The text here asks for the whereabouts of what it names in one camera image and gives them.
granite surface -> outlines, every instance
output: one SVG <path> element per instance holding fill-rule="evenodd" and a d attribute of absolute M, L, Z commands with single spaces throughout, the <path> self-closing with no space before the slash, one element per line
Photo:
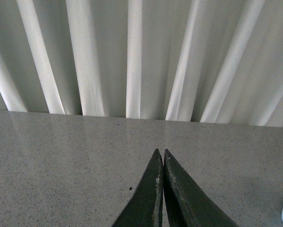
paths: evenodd
<path fill-rule="evenodd" d="M 7 111 L 0 226 L 111 226 L 155 148 L 239 226 L 283 227 L 283 128 Z"/>

curtain fold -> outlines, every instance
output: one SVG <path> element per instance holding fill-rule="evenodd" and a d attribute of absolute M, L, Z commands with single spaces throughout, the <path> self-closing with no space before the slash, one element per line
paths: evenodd
<path fill-rule="evenodd" d="M 283 127 L 283 0 L 0 0 L 0 109 Z"/>

speckled countertop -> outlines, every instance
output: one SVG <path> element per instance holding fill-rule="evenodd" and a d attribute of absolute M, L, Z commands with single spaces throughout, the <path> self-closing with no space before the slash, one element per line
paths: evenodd
<path fill-rule="evenodd" d="M 239 226 L 283 227 L 283 128 L 6 111 L 0 226 L 109 227 L 155 148 Z"/>

sheer curtain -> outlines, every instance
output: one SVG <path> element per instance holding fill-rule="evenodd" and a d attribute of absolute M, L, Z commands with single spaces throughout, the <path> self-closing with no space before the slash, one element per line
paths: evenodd
<path fill-rule="evenodd" d="M 283 127 L 283 0 L 0 0 L 0 109 Z"/>

gray countertop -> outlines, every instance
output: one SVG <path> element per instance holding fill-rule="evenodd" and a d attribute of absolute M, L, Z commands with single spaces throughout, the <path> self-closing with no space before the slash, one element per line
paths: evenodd
<path fill-rule="evenodd" d="M 239 226 L 283 227 L 283 128 L 7 111 L 0 226 L 109 227 L 155 148 Z"/>

